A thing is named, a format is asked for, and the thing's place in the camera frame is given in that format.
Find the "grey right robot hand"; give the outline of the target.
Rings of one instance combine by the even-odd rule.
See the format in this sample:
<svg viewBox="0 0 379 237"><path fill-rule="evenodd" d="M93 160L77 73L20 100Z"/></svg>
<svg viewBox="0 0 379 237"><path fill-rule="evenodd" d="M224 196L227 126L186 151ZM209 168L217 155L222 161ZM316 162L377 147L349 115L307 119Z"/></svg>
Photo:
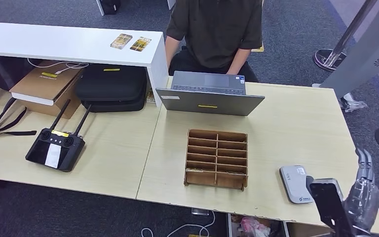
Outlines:
<svg viewBox="0 0 379 237"><path fill-rule="evenodd" d="M365 149L355 150L358 170L349 194L343 197L335 178L306 176L305 186L316 204L320 220L334 237L370 237L379 210L372 157Z"/></svg>

